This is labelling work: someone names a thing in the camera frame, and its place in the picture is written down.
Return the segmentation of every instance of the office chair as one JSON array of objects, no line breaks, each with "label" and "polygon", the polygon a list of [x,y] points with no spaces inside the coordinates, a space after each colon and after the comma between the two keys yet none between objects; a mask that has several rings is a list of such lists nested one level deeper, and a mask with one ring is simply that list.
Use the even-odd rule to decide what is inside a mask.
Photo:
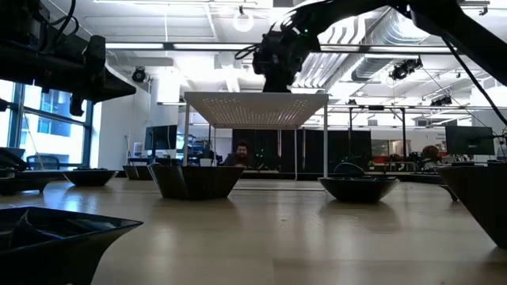
[{"label": "office chair", "polygon": [[52,155],[30,155],[26,158],[26,162],[31,170],[43,170],[40,167],[41,162],[44,170],[60,170],[60,160]]}]

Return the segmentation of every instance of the ceiling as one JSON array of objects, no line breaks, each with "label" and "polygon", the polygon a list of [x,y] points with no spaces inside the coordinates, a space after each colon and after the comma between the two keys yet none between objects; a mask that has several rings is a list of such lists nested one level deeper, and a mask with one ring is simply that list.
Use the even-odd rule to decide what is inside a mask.
[{"label": "ceiling", "polygon": [[[57,19],[63,16],[64,11],[69,10],[71,1],[42,0],[42,2],[48,6],[52,17]],[[221,5],[207,4],[206,2],[193,2],[184,5],[126,5],[79,0],[74,15],[81,24],[78,33],[81,37],[86,38],[91,34],[98,34],[104,36],[109,42],[257,43],[261,41],[262,34],[269,30],[270,25],[291,9],[290,7],[273,8],[273,0],[259,1],[256,6],[245,5],[244,10],[252,16],[253,25],[248,31],[242,32],[239,29],[245,28],[244,26],[248,24],[249,20],[243,16],[234,19],[238,13],[239,3],[241,2]],[[479,24],[503,40],[507,40],[507,28],[505,28],[507,7],[490,7],[485,16],[478,15],[481,10],[480,7],[468,7],[465,12]],[[358,25],[356,22],[337,23],[333,29],[341,30],[343,33],[336,43],[342,43],[341,40],[344,40],[350,31],[353,31],[351,33],[353,36],[349,36],[345,40],[345,44],[354,43],[354,40],[355,43],[364,40],[363,35],[370,32],[368,29],[384,15],[385,11],[386,8],[382,8],[361,16],[360,21],[362,22],[360,23],[364,25],[362,28],[360,23]],[[321,42],[325,36],[323,33],[319,37]],[[439,38],[427,35],[420,44],[442,45],[443,43]],[[225,80],[227,77],[235,78],[242,91],[257,91],[262,89],[264,84],[264,78],[253,73],[250,65],[251,59],[246,58],[242,62],[236,63],[234,66],[238,68],[226,70],[220,66],[216,52],[115,51],[114,54],[109,55],[110,63],[126,73],[131,73],[134,66],[139,65],[139,60],[155,59],[156,63],[163,65],[165,64],[163,59],[172,59],[167,64],[172,64],[179,70],[184,79],[183,85],[186,90],[227,90],[229,87]],[[334,101],[340,102],[339,104],[344,104],[349,98],[354,98],[358,104],[429,105],[432,98],[444,95],[441,90],[441,87],[444,87],[460,104],[466,104],[470,100],[471,80],[467,78],[458,62],[450,55],[423,55],[421,60],[424,70],[417,70],[415,74],[410,75],[404,81],[396,82],[395,85],[387,76],[392,64],[396,63],[394,60],[375,73],[375,77],[371,80],[360,85],[354,83],[357,86],[352,86],[354,87],[352,92],[342,94],[342,88],[335,88],[339,89],[339,92],[333,92],[331,87],[334,84],[330,84],[330,82],[339,83],[342,79],[333,82],[331,78],[334,78],[333,76],[340,69],[339,63],[344,64],[347,58],[347,55],[340,56],[340,59],[336,59],[336,66],[327,66],[332,72],[322,81],[325,84],[315,85],[319,89],[313,88],[315,87],[313,86],[309,89],[294,89],[293,92],[315,93],[320,90],[331,93]],[[322,64],[318,65],[310,65],[310,61],[307,60],[303,71],[306,68],[308,74],[318,74],[319,72],[324,74],[325,72],[322,70],[326,68],[328,58],[324,59],[321,60]],[[489,77],[469,59],[466,57],[464,59],[478,78],[484,80]],[[163,66],[147,66],[147,71],[157,74],[164,68]]]}]

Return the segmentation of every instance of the table surface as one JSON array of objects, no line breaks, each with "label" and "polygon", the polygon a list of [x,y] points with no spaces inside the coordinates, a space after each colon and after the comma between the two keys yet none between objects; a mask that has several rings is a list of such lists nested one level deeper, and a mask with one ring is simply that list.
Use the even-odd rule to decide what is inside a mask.
[{"label": "table surface", "polygon": [[507,251],[436,185],[400,183],[369,205],[305,190],[318,182],[241,180],[237,188],[229,199],[190,202],[162,199],[153,181],[59,182],[43,194],[0,197],[0,208],[144,221],[105,252],[94,285],[507,283]]}]

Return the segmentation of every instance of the window frame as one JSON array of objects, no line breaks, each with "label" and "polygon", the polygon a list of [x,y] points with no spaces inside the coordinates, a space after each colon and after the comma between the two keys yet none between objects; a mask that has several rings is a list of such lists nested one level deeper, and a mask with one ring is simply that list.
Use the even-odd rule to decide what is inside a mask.
[{"label": "window frame", "polygon": [[46,119],[56,120],[68,124],[77,124],[83,126],[83,148],[81,163],[63,163],[62,167],[90,167],[90,148],[92,136],[92,122],[93,122],[93,104],[90,101],[86,103],[86,118],[85,121],[74,120],[53,114],[51,112],[41,111],[30,107],[24,106],[25,101],[25,84],[14,83],[13,100],[8,104],[10,108],[10,127],[8,135],[9,147],[19,147],[21,143],[21,129],[23,123],[23,114],[33,114]]}]

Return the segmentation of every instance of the white ceiling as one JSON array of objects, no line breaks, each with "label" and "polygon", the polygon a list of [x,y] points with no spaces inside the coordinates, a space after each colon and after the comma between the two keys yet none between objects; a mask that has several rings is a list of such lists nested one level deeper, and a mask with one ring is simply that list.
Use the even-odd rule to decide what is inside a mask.
[{"label": "white ceiling", "polygon": [[[63,16],[63,11],[70,8],[69,0],[42,0],[51,11],[53,18]],[[204,6],[204,5],[125,5],[96,3],[93,0],[79,0],[74,15],[81,23],[79,35],[88,37],[90,34],[105,36],[107,41],[177,41],[177,42],[236,42],[256,43],[261,41],[263,33],[278,17],[283,15],[287,8],[266,8],[272,5],[270,1],[261,2],[265,8],[245,8],[247,13],[253,14],[253,28],[248,32],[239,32],[233,25],[233,17],[238,7],[233,6]],[[467,9],[481,25],[491,32],[507,40],[507,9],[490,9],[489,13],[480,17],[480,9]],[[368,13],[366,25],[370,25],[379,15],[380,11]],[[427,38],[423,44],[443,44],[435,36]],[[117,58],[163,58],[174,59],[174,65],[180,70],[187,86],[195,91],[219,91],[226,87],[224,80],[227,76],[235,76],[240,88],[261,89],[264,78],[249,70],[234,70],[225,72],[215,69],[215,53],[213,52],[160,52],[160,51],[130,51],[117,52]],[[470,82],[464,72],[459,68],[456,60],[447,55],[431,55],[421,57],[425,69],[443,87],[449,87],[455,97],[463,104],[470,96]],[[467,64],[475,74],[482,71],[470,60]],[[124,63],[120,69],[130,72],[133,66]],[[156,73],[157,69],[147,68]],[[440,87],[423,71],[409,76],[404,82],[399,82],[394,88],[389,86],[390,79],[387,74],[381,73],[379,77],[366,84],[360,91],[364,95],[357,98],[361,104],[390,104],[393,98],[398,104],[429,105],[431,96],[438,92]]]}]

